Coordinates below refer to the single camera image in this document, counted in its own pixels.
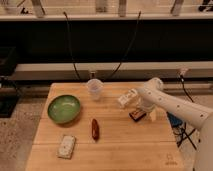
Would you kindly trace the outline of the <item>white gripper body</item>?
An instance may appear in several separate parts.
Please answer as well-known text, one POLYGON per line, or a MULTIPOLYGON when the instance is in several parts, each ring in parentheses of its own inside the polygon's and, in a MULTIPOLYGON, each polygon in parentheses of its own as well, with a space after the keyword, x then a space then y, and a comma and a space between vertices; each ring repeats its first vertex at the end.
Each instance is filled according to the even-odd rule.
POLYGON ((143 111, 146 112, 146 114, 149 116, 150 120, 152 122, 154 122, 157 118, 156 116, 156 106, 154 103, 148 101, 148 100, 145 100, 143 98, 140 98, 138 100, 138 104, 137 106, 142 109, 143 111))

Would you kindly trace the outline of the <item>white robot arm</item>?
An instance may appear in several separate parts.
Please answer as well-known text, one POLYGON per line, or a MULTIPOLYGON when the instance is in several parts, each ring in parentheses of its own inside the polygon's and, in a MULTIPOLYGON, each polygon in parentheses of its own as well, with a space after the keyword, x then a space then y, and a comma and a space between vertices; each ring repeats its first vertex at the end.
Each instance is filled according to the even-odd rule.
POLYGON ((213 108, 164 93, 163 82, 157 77, 142 83, 137 91, 143 109, 157 105, 200 132, 193 171, 213 171, 213 108))

